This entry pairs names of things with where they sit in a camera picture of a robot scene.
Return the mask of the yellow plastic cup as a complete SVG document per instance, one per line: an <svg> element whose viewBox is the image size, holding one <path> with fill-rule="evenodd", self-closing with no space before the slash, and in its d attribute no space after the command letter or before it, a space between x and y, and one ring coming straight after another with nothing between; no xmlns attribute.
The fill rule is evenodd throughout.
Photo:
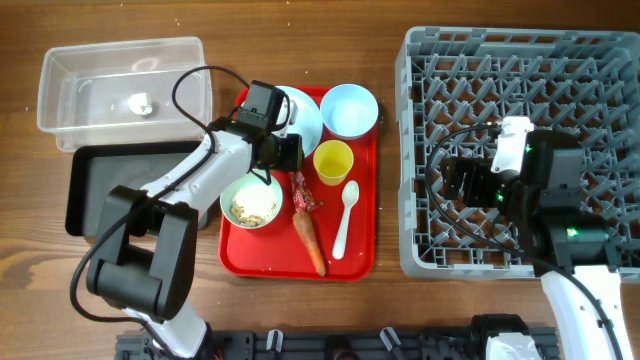
<svg viewBox="0 0 640 360"><path fill-rule="evenodd" d="M354 165L351 147L340 140L321 143L313 154L313 166L322 183L339 185L345 180Z"/></svg>

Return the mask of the red snack wrapper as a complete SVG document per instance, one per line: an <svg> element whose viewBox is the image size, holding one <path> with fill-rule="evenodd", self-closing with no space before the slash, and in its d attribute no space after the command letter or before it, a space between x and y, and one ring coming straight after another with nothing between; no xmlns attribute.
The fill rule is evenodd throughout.
<svg viewBox="0 0 640 360"><path fill-rule="evenodd" d="M298 171L290 175L292 199L297 212L312 212L322 205L309 190L304 175Z"/></svg>

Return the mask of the light blue bowl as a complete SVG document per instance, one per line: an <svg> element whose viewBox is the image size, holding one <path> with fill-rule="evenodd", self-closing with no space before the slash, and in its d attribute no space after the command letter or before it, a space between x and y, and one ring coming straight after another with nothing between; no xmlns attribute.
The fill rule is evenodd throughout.
<svg viewBox="0 0 640 360"><path fill-rule="evenodd" d="M357 84L331 88L322 98L320 112L325 127L338 138L354 140L377 124L379 107L374 95Z"/></svg>

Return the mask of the white tissue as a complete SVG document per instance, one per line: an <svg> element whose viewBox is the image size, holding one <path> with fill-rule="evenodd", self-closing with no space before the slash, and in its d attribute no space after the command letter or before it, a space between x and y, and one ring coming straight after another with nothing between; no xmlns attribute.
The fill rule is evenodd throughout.
<svg viewBox="0 0 640 360"><path fill-rule="evenodd" d="M153 101L148 93L132 94L127 100L127 105L133 114L141 117L153 113Z"/></svg>

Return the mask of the white plastic spoon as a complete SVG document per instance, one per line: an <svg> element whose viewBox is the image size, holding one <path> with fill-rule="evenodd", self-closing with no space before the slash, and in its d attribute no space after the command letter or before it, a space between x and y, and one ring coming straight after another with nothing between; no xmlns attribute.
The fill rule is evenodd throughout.
<svg viewBox="0 0 640 360"><path fill-rule="evenodd" d="M342 259L345 255L351 210L359 200L359 192L359 184L355 180L349 181L343 188L344 211L332 249L332 256L336 260Z"/></svg>

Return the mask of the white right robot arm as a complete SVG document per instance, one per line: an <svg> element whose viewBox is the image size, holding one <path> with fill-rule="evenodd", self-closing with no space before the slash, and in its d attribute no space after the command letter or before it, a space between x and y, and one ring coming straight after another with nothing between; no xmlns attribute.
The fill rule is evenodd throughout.
<svg viewBox="0 0 640 360"><path fill-rule="evenodd" d="M608 222L581 208L584 150L576 136L537 130L523 116L482 126L490 159L439 162L447 200L495 208L517 228L518 248L458 225L458 231L531 262L568 359L630 359L621 304L621 260Z"/></svg>

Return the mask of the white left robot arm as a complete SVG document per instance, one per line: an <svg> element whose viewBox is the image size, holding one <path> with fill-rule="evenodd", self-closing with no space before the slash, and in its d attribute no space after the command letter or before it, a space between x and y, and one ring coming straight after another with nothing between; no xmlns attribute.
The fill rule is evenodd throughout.
<svg viewBox="0 0 640 360"><path fill-rule="evenodd" d="M124 311L151 336L147 351L170 359L212 359L212 330L188 301L200 218L235 181L263 184L274 170L301 168L302 139L290 134L293 102L254 81L231 115L204 126L199 146L163 177L106 197L95 244L76 273L87 290Z"/></svg>

